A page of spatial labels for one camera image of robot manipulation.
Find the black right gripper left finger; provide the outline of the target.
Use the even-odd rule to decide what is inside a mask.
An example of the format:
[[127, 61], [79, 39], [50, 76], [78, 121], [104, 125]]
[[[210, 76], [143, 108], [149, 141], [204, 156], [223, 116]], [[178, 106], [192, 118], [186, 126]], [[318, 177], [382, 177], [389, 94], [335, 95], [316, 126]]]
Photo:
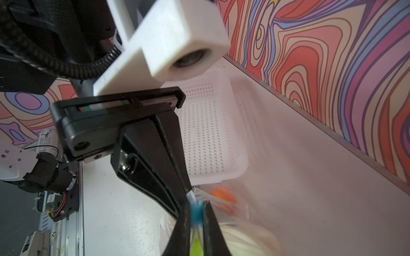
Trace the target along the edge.
[[191, 237], [191, 204], [186, 202], [162, 256], [189, 256]]

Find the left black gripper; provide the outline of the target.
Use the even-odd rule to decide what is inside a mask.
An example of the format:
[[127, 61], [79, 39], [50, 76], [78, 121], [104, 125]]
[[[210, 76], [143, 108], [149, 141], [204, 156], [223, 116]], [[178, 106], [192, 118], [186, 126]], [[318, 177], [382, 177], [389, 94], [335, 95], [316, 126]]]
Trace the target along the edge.
[[173, 111], [185, 99], [175, 86], [57, 101], [50, 113], [67, 162], [110, 152], [120, 136], [111, 159], [117, 177], [178, 218], [192, 190]]

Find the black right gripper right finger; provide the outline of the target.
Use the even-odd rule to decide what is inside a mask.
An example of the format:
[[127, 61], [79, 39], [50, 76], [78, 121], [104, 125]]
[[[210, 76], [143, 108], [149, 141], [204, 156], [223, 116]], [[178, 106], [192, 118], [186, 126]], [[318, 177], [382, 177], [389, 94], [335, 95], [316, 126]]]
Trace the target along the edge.
[[205, 256], [231, 256], [209, 201], [203, 203], [203, 251]]

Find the green lettuce cabbage toy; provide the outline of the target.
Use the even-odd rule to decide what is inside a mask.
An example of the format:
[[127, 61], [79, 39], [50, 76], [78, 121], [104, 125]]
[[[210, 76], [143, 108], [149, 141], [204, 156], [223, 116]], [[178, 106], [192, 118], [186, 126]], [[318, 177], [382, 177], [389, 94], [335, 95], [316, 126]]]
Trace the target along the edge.
[[262, 226], [223, 223], [220, 229], [233, 256], [284, 256], [286, 254], [276, 237]]

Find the clear zip top bag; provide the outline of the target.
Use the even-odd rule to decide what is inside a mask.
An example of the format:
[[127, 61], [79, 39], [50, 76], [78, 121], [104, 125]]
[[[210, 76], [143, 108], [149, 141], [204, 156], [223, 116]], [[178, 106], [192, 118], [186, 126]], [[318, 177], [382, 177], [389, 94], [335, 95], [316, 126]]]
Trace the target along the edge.
[[284, 256], [276, 237], [245, 201], [226, 188], [194, 188], [195, 200], [175, 219], [160, 222], [162, 256]]

